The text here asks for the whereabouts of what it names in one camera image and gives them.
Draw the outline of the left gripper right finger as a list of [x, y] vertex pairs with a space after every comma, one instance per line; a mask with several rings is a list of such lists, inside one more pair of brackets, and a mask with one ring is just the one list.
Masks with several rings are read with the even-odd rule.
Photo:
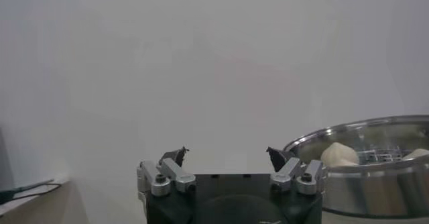
[[324, 190], [324, 166], [320, 160], [305, 164], [294, 153], [268, 147], [274, 172], [269, 181], [274, 192], [288, 192], [292, 187], [304, 195], [322, 193]]

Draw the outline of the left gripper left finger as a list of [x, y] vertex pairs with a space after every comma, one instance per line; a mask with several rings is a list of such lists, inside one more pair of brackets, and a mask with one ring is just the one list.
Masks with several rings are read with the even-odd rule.
[[164, 197], [172, 192], [188, 194], [196, 189], [196, 176], [182, 168], [189, 149], [182, 147], [166, 152], [157, 162], [142, 160], [137, 166], [137, 189], [139, 193], [150, 193]]

